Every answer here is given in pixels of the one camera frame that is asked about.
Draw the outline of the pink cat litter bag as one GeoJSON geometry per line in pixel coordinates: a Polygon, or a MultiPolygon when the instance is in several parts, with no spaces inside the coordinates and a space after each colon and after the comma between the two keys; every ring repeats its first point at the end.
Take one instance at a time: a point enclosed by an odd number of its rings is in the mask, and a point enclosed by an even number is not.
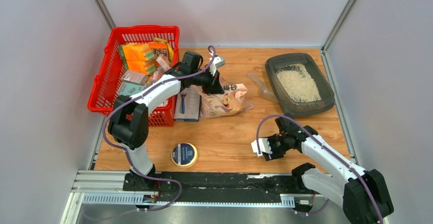
{"type": "Polygon", "coordinates": [[[192,86],[201,96],[201,118],[230,116],[254,108],[253,104],[246,100],[248,88],[244,84],[233,84],[224,78],[221,81],[223,94],[206,94],[202,87],[192,86]]]}

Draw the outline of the clear plastic scoop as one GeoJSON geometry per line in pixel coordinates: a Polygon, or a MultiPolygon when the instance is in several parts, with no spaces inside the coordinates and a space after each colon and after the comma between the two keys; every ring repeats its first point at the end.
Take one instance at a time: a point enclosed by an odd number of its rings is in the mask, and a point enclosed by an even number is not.
{"type": "Polygon", "coordinates": [[[255,74],[249,72],[247,73],[247,76],[257,85],[260,96],[278,103],[278,99],[276,98],[275,94],[269,90],[255,74]]]}

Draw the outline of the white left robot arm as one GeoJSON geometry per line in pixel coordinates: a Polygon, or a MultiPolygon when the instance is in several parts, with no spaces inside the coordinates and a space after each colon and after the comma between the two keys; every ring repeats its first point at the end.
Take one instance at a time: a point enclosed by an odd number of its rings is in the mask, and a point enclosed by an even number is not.
{"type": "Polygon", "coordinates": [[[224,92],[219,82],[218,68],[225,65],[225,60],[216,54],[213,46],[209,46],[208,51],[211,57],[204,68],[201,68],[203,57],[187,51],[181,62],[176,63],[144,91],[132,96],[120,95],[114,102],[113,111],[104,121],[108,134],[115,141],[110,142],[106,133],[103,133],[104,140],[110,146],[125,152],[130,170],[138,175],[136,184],[144,191],[153,189],[156,184],[154,164],[145,145],[152,112],[191,85],[200,86],[210,94],[224,92]]]}

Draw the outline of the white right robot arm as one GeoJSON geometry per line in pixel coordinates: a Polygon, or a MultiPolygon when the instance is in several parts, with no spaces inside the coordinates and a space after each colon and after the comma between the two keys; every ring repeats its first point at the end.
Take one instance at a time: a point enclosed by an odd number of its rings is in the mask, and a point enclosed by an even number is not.
{"type": "Polygon", "coordinates": [[[299,193],[312,190],[340,206],[351,223],[383,223],[394,213],[394,205],[382,173],[366,170],[335,150],[310,126],[302,126],[286,115],[269,115],[256,130],[253,153],[266,161],[283,158],[297,150],[320,164],[292,170],[292,188],[299,193]]]}

